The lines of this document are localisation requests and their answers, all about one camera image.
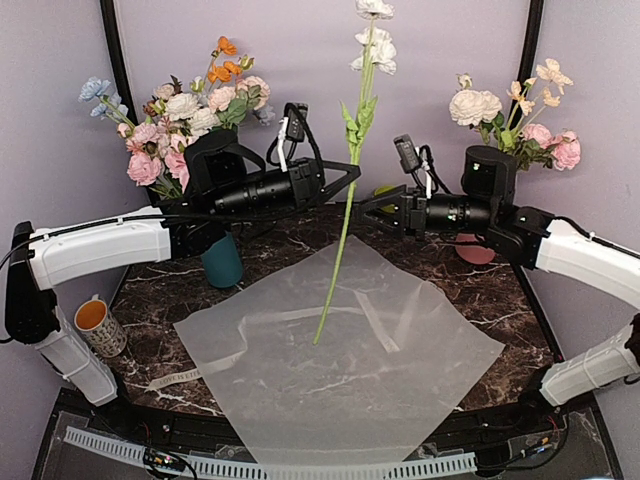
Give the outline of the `cream printed ribbon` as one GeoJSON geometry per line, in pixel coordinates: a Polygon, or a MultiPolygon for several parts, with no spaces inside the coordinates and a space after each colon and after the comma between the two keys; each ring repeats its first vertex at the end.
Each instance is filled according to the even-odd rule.
{"type": "MultiPolygon", "coordinates": [[[[383,328],[381,323],[381,316],[374,310],[373,304],[369,300],[368,296],[365,293],[359,291],[354,291],[354,294],[359,304],[358,307],[331,307],[330,311],[355,313],[364,316],[369,322],[371,329],[373,330],[376,338],[379,340],[384,349],[388,353],[399,352],[400,347],[383,328]]],[[[240,334],[242,340],[242,346],[240,347],[239,351],[227,355],[226,357],[223,357],[221,359],[206,362],[201,367],[193,368],[191,370],[179,373],[168,374],[163,377],[154,379],[145,387],[145,390],[157,391],[169,385],[200,379],[204,374],[213,374],[230,369],[248,350],[248,343],[246,339],[246,326],[248,324],[270,324],[299,320],[302,318],[314,316],[321,310],[321,307],[313,307],[285,312],[245,316],[242,318],[238,326],[238,333],[240,334]]]]}

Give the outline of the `white translucent wrapping paper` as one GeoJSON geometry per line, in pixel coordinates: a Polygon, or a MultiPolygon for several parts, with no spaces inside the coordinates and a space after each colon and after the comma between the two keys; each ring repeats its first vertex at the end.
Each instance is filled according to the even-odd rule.
{"type": "MultiPolygon", "coordinates": [[[[176,324],[201,367],[242,346],[243,317],[321,307],[338,245],[277,271],[176,324]]],[[[502,352],[434,284],[395,267],[350,237],[323,333],[314,316],[248,324],[248,350],[203,380],[257,463],[269,475],[329,474],[410,455],[460,404],[502,352]],[[388,353],[367,319],[333,312],[365,293],[400,347],[388,353]]]]}

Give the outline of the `pink rose stem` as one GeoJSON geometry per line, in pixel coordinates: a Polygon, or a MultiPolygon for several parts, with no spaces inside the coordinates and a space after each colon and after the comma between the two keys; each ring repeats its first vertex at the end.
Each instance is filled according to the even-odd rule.
{"type": "Polygon", "coordinates": [[[553,135],[542,124],[527,125],[516,142],[515,158],[520,171],[528,171],[533,164],[558,171],[572,170],[581,161],[579,137],[572,130],[553,135]]]}

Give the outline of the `white rose stem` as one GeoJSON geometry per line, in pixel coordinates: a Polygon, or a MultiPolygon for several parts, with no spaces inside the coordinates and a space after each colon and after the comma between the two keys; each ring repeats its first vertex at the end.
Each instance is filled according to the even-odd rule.
{"type": "Polygon", "coordinates": [[[457,82],[459,90],[448,107],[451,119],[459,126],[479,132],[486,145],[493,134],[498,146],[503,147],[504,115],[500,98],[487,90],[474,90],[472,78],[467,73],[458,74],[457,82]]]}

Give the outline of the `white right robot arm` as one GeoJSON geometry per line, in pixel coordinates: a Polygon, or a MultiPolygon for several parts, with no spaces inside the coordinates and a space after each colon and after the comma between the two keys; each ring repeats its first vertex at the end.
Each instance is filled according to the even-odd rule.
{"type": "Polygon", "coordinates": [[[495,147],[465,152],[462,194],[430,186],[396,187],[362,202],[357,219],[397,237],[474,234],[481,246],[514,266],[557,274],[582,285],[594,299],[571,296],[555,324],[570,330],[601,322],[608,339],[536,371],[510,413],[521,434],[534,432],[549,410],[618,380],[639,377],[639,255],[581,227],[575,220],[514,203],[516,160],[495,147]]]}

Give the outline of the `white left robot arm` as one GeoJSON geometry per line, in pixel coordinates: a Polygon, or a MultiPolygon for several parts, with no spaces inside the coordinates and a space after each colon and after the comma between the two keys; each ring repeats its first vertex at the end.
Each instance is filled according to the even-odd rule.
{"type": "Polygon", "coordinates": [[[178,150],[188,181],[176,200],[57,229],[18,224],[1,261],[8,269],[5,340],[32,346],[91,405],[103,407],[103,421],[117,434],[134,435],[140,412],[57,296],[103,272],[200,256],[228,224],[296,215],[360,175],[357,166],[322,156],[302,104],[286,105],[270,149],[279,157],[272,167],[241,145],[235,130],[216,128],[178,150]]]}

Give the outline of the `pink tall vase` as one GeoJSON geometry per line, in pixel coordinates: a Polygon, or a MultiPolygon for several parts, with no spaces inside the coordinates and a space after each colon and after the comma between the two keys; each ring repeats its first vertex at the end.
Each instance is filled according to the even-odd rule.
{"type": "Polygon", "coordinates": [[[455,242],[457,255],[473,265],[489,264],[496,256],[493,250],[480,246],[479,240],[474,234],[459,233],[455,242]]]}

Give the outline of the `teal cylindrical vase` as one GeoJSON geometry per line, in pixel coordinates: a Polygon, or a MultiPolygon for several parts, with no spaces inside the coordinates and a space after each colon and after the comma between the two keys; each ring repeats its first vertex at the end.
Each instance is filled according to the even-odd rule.
{"type": "Polygon", "coordinates": [[[230,232],[213,243],[200,258],[205,276],[214,288],[231,288],[241,281],[244,273],[243,264],[230,232]]]}

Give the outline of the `lime green bowl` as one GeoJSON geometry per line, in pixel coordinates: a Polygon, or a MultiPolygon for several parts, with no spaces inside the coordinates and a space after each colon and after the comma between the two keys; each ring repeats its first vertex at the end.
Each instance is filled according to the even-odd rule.
{"type": "Polygon", "coordinates": [[[376,188],[376,189],[374,190],[373,195],[374,195],[375,197],[379,197],[379,196],[381,196],[381,195],[383,195],[383,194],[386,194],[386,193],[388,193],[388,192],[390,192],[390,191],[392,191],[392,190],[394,190],[394,189],[395,189],[395,187],[394,187],[394,186],[389,186],[389,185],[381,186],[381,187],[378,187],[378,188],[376,188]]]}

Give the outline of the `large mixed flower arrangement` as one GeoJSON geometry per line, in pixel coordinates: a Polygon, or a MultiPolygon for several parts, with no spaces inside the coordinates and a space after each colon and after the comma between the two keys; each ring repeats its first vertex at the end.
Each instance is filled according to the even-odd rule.
{"type": "Polygon", "coordinates": [[[269,85],[248,71],[255,59],[240,56],[227,37],[218,39],[206,75],[195,77],[187,89],[175,76],[155,88],[144,105],[145,120],[136,124],[111,82],[89,78],[78,100],[93,102],[90,115],[117,124],[130,159],[127,175],[160,199],[177,199],[186,191],[188,173],[185,151],[205,135],[217,130],[237,130],[249,117],[266,126],[275,118],[268,104],[269,85]]]}

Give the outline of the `patterned mug orange inside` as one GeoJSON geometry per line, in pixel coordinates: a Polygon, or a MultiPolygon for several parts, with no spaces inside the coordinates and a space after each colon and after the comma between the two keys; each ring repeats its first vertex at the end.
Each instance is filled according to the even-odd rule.
{"type": "Polygon", "coordinates": [[[93,350],[103,358],[114,358],[126,348],[124,328],[98,294],[78,308],[74,324],[93,350]]]}

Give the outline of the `black front table rail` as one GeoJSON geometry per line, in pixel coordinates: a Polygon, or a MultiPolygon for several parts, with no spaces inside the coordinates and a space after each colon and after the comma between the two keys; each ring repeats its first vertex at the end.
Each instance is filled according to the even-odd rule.
{"type": "MultiPolygon", "coordinates": [[[[179,450],[189,447],[211,450],[222,443],[241,445],[239,435],[224,417],[171,412],[132,404],[130,418],[141,436],[159,446],[179,450]]],[[[535,416],[519,404],[507,404],[474,411],[450,414],[425,438],[441,449],[460,447],[466,450],[502,445],[519,435],[542,432],[549,426],[545,414],[535,416]]]]}

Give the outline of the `black left frame post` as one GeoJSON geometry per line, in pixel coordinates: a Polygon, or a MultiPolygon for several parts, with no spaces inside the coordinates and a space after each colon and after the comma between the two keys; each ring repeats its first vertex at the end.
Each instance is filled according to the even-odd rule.
{"type": "Polygon", "coordinates": [[[125,56],[118,28],[116,4],[114,0],[100,0],[99,4],[115,86],[124,105],[128,107],[127,118],[137,124],[138,117],[125,64],[125,56]]]}

